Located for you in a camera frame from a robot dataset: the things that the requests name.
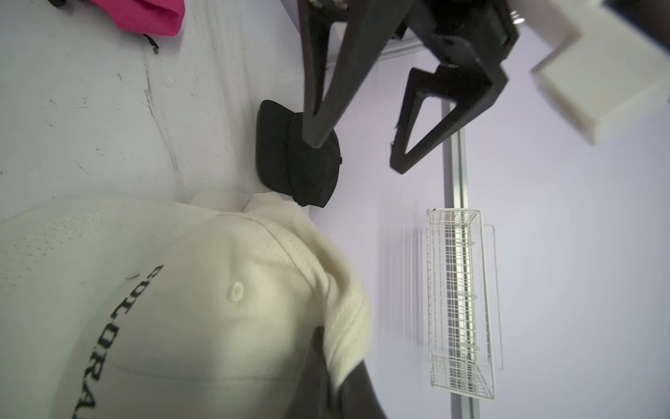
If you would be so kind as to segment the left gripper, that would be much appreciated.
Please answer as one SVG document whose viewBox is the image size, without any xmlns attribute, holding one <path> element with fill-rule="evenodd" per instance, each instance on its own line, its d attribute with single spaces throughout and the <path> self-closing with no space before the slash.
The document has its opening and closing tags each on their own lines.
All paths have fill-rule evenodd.
<svg viewBox="0 0 670 419">
<path fill-rule="evenodd" d="M 305 73 L 302 137 L 321 148 L 347 110 L 388 40 L 408 15 L 408 27 L 439 60 L 434 73 L 414 68 L 391 146 L 390 167 L 407 173 L 420 160 L 491 108 L 508 83 L 503 62 L 519 39 L 505 1 L 299 1 Z M 331 27 L 345 23 L 329 87 Z M 455 107 L 408 148 L 423 102 Z"/>
</svg>

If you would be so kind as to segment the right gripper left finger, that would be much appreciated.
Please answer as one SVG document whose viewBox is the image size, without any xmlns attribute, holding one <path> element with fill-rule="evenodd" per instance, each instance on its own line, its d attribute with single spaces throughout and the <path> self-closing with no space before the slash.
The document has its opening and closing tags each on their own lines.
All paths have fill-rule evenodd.
<svg viewBox="0 0 670 419">
<path fill-rule="evenodd" d="M 324 328 L 314 329 L 298 386 L 284 417 L 325 419 L 329 417 L 330 375 L 324 353 Z"/>
</svg>

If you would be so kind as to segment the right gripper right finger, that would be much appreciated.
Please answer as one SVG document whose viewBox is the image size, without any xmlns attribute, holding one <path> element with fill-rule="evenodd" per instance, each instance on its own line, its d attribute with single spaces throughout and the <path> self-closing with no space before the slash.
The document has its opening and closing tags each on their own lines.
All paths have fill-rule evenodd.
<svg viewBox="0 0 670 419">
<path fill-rule="evenodd" d="M 376 396 L 366 363 L 347 375 L 338 393 L 338 417 L 342 419 L 387 419 Z"/>
</svg>

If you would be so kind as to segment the plain black cap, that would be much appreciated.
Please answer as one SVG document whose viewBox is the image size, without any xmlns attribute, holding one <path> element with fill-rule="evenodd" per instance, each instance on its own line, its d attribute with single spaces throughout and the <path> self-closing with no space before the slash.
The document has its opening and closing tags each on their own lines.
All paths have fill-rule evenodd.
<svg viewBox="0 0 670 419">
<path fill-rule="evenodd" d="M 256 116 L 256 171 L 264 186 L 301 206 L 326 207 L 338 183 L 342 156 L 331 133 L 320 148 L 302 138 L 303 115 L 275 101 L 261 103 Z"/>
</svg>

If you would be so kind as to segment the cream Colorado cap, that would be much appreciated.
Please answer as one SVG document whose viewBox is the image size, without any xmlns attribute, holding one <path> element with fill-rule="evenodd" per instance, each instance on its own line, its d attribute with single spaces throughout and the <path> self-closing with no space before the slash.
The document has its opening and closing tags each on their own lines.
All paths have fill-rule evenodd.
<svg viewBox="0 0 670 419">
<path fill-rule="evenodd" d="M 276 193 L 69 198 L 1 224 L 4 418 L 279 418 L 317 329 L 337 400 L 371 351 L 366 291 Z"/>
</svg>

